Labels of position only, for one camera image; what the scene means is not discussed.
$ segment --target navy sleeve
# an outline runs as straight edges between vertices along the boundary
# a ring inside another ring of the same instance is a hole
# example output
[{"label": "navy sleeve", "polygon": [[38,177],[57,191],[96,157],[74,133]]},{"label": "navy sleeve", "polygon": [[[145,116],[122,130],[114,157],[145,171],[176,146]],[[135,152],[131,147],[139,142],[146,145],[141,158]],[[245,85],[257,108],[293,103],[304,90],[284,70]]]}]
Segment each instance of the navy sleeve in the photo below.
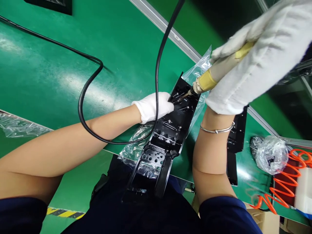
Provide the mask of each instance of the navy sleeve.
[{"label": "navy sleeve", "polygon": [[0,233],[40,233],[47,205],[36,198],[0,200]]},{"label": "navy sleeve", "polygon": [[199,214],[211,233],[262,233],[244,203],[234,197],[214,197],[204,201]]}]

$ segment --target white cotton glove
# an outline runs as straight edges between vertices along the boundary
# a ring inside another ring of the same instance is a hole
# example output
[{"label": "white cotton glove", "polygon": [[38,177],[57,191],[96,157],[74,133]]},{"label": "white cotton glove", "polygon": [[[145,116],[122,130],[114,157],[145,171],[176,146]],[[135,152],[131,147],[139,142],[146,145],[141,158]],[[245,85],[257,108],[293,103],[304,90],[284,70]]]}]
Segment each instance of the white cotton glove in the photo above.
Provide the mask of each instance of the white cotton glove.
[{"label": "white cotton glove", "polygon": [[210,91],[207,105],[219,114],[243,107],[282,79],[304,56],[312,40],[312,1],[280,0],[212,52],[212,61],[257,41],[248,55]]},{"label": "white cotton glove", "polygon": [[[158,118],[169,114],[174,110],[174,105],[168,102],[170,97],[169,93],[159,92],[158,93]],[[145,124],[148,121],[156,119],[156,93],[150,94],[140,101],[134,101],[131,105],[135,104],[141,113],[141,124]]]}]

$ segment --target green workbench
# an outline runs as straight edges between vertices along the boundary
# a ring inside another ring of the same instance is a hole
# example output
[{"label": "green workbench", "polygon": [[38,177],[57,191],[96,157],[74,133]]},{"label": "green workbench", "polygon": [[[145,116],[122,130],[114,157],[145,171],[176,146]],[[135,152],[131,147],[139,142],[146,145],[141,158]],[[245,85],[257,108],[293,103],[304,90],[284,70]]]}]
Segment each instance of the green workbench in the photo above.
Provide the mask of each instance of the green workbench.
[{"label": "green workbench", "polygon": [[[113,76],[102,71],[90,85],[84,101],[86,119],[126,107],[155,91],[155,62],[163,33],[130,1],[74,1],[73,16],[24,1],[1,1],[0,15],[96,56],[113,71]],[[207,48],[212,43],[206,38]],[[0,23],[0,57],[1,110],[51,129],[79,122],[79,94],[97,64],[4,23]],[[168,40],[160,64],[159,90],[170,92],[181,71],[193,65]],[[202,117],[203,112],[171,170],[172,175],[191,182],[191,157]],[[128,141],[137,127],[115,141]],[[234,187],[237,196],[247,203],[257,194],[268,192],[270,183],[249,152],[249,139],[254,135],[266,136],[268,132],[248,115],[244,151],[237,154],[239,186]],[[116,154],[122,149],[116,145],[105,148]],[[279,204],[275,207],[280,215],[307,223],[296,211]]]}]

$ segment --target bangle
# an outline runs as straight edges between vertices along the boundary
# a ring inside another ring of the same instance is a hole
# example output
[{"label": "bangle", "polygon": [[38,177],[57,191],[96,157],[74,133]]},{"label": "bangle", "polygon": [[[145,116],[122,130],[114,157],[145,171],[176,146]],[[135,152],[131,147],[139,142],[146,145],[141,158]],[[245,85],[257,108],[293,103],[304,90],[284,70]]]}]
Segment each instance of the bangle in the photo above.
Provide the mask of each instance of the bangle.
[{"label": "bangle", "polygon": [[210,132],[210,133],[216,133],[216,134],[218,134],[218,133],[222,133],[222,132],[229,132],[229,131],[231,131],[231,129],[234,127],[234,125],[235,125],[235,123],[233,122],[232,125],[229,126],[228,128],[220,129],[220,130],[217,130],[217,129],[216,129],[216,130],[214,130],[214,131],[209,131],[209,130],[203,128],[203,126],[201,125],[201,129],[204,130],[205,132]]}]

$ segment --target power cord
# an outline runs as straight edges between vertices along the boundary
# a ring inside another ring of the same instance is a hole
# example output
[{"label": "power cord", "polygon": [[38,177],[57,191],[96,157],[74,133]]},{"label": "power cord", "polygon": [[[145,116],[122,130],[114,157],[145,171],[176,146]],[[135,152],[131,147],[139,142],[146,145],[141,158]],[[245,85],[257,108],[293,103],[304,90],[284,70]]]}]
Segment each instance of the power cord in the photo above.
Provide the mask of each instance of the power cord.
[{"label": "power cord", "polygon": [[[171,31],[171,29],[172,29],[172,27],[173,27],[173,24],[174,24],[174,22],[175,22],[175,20],[176,20],[176,18],[177,18],[177,16],[178,16],[178,14],[179,14],[179,12],[180,12],[182,6],[183,6],[183,4],[184,4],[184,1],[185,1],[185,0],[179,0],[179,2],[178,2],[177,5],[176,5],[175,10],[173,11],[173,14],[172,14],[172,16],[171,16],[171,19],[170,19],[170,21],[169,21],[169,23],[168,23],[167,29],[166,29],[165,34],[164,34],[164,36],[163,36],[163,40],[162,40],[162,42],[161,42],[161,45],[160,45],[160,48],[159,48],[159,52],[158,52],[158,56],[157,56],[157,60],[156,60],[156,71],[155,71],[156,116],[158,116],[158,111],[159,111],[159,106],[158,106],[158,72],[159,72],[160,59],[161,59],[162,52],[163,52],[163,49],[164,49],[164,47],[165,47],[166,41],[167,41],[167,39],[168,39],[169,33],[170,33],[170,31]],[[12,21],[10,21],[10,20],[8,20],[8,19],[2,17],[2,16],[0,16],[0,20],[4,21],[4,22],[7,23],[7,24],[10,24],[10,25],[16,27],[16,28],[18,28],[18,29],[20,29],[20,30],[22,30],[22,31],[24,31],[24,32],[26,32],[26,33],[29,33],[29,34],[31,34],[31,35],[33,35],[33,36],[36,36],[36,37],[41,38],[41,39],[43,39],[43,40],[46,40],[46,41],[49,41],[49,42],[54,43],[54,44],[56,44],[56,45],[59,45],[59,46],[65,48],[65,49],[68,49],[68,50],[70,50],[70,51],[72,51],[72,52],[74,52],[74,53],[76,53],[76,54],[79,54],[79,55],[81,55],[81,56],[83,56],[83,57],[85,57],[85,58],[87,58],[87,59],[89,59],[89,60],[91,60],[91,61],[93,61],[93,62],[95,62],[95,63],[97,63],[97,64],[100,65],[99,68],[90,76],[90,78],[87,80],[86,84],[85,84],[84,87],[82,88],[82,91],[81,91],[80,97],[79,97],[79,101],[78,101],[78,115],[79,115],[80,122],[81,122],[82,126],[83,126],[92,136],[94,136],[95,138],[97,138],[97,139],[99,139],[99,140],[101,140],[101,141],[104,141],[104,142],[106,142],[106,143],[109,143],[109,144],[113,144],[113,145],[126,145],[126,144],[132,144],[132,143],[136,143],[136,142],[142,141],[142,140],[146,139],[147,137],[149,137],[149,136],[154,132],[154,130],[155,130],[155,128],[156,128],[156,125],[157,125],[157,119],[156,119],[155,122],[154,122],[154,125],[153,125],[152,130],[151,130],[146,136],[144,136],[144,137],[142,137],[142,138],[140,138],[140,139],[138,139],[138,140],[134,140],[134,141],[128,141],[128,142],[113,142],[113,141],[109,141],[109,140],[107,140],[107,139],[104,139],[104,138],[100,137],[98,134],[96,134],[95,132],[93,132],[93,131],[88,127],[88,125],[86,124],[85,119],[84,119],[84,114],[83,114],[83,102],[84,102],[85,93],[86,93],[86,91],[87,91],[89,85],[91,84],[91,82],[96,78],[96,76],[101,72],[101,70],[102,70],[103,68],[104,68],[105,70],[107,70],[109,73],[112,73],[112,71],[111,71],[110,69],[108,69],[107,67],[105,67],[105,66],[103,65],[103,62],[102,62],[100,59],[98,59],[98,58],[96,58],[96,57],[94,57],[94,56],[85,54],[85,53],[83,53],[83,52],[80,52],[79,50],[73,49],[73,48],[71,48],[71,47],[69,47],[69,46],[67,46],[67,45],[64,45],[64,44],[60,43],[60,42],[57,42],[57,41],[52,40],[52,39],[50,39],[50,38],[48,38],[48,37],[45,37],[45,36],[43,36],[43,35],[41,35],[41,34],[38,34],[38,33],[34,32],[34,31],[31,31],[31,30],[29,30],[29,29],[26,29],[26,28],[24,28],[24,27],[22,27],[22,26],[20,26],[20,25],[18,25],[18,24],[16,24],[16,23],[14,23],[14,22],[12,22]]]}]

